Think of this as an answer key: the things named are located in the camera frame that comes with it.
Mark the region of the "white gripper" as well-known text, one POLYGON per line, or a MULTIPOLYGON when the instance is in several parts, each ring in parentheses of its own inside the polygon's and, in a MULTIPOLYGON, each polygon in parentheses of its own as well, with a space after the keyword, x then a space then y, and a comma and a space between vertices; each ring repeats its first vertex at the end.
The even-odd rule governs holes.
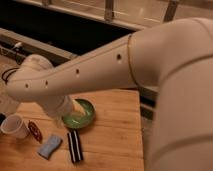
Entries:
POLYGON ((68 95, 66 96, 50 96, 39 101, 39 105, 51 118, 60 118, 71 113, 72 110, 85 114, 84 108, 77 102, 76 99, 71 101, 68 95))

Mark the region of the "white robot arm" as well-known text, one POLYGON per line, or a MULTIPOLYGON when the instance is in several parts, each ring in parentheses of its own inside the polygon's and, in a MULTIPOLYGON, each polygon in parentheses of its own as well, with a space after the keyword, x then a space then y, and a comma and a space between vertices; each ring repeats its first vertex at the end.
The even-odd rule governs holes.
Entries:
POLYGON ((31 55, 6 90, 65 111, 68 94, 139 86, 158 88, 145 170, 213 171, 212 19, 140 30, 57 67, 31 55))

